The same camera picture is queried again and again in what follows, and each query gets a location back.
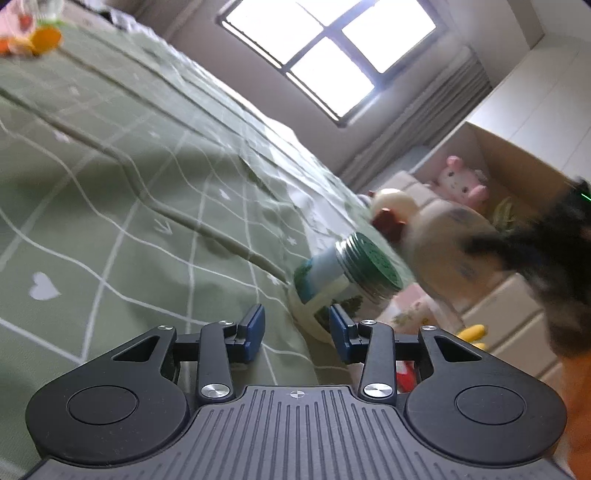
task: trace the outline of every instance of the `bed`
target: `bed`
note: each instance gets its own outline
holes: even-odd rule
[[[355,229],[413,281],[356,196],[166,43],[63,35],[40,59],[0,59],[0,478],[38,460],[24,423],[37,389],[154,326],[195,332],[262,303],[264,344],[232,367],[238,387],[348,384],[286,289]]]

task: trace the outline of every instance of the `window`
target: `window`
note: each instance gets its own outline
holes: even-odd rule
[[[338,125],[443,29],[428,0],[236,0],[218,21]]]

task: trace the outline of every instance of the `pink toy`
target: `pink toy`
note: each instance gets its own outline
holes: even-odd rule
[[[471,170],[460,157],[451,156],[447,159],[447,167],[439,174],[437,184],[430,182],[428,186],[444,200],[478,211],[488,199],[488,188],[480,182],[481,177],[482,172]]]

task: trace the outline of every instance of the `orange toy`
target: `orange toy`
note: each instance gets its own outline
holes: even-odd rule
[[[61,32],[52,26],[40,27],[29,37],[0,38],[0,55],[39,56],[57,48]]]

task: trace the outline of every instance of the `metal screw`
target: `metal screw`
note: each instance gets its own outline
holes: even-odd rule
[[[366,385],[363,389],[363,392],[368,397],[373,398],[385,398],[392,395],[392,387],[390,385],[386,385],[385,383],[370,383]]]
[[[223,383],[210,383],[201,389],[201,395],[207,398],[222,398],[230,393],[230,387]]]

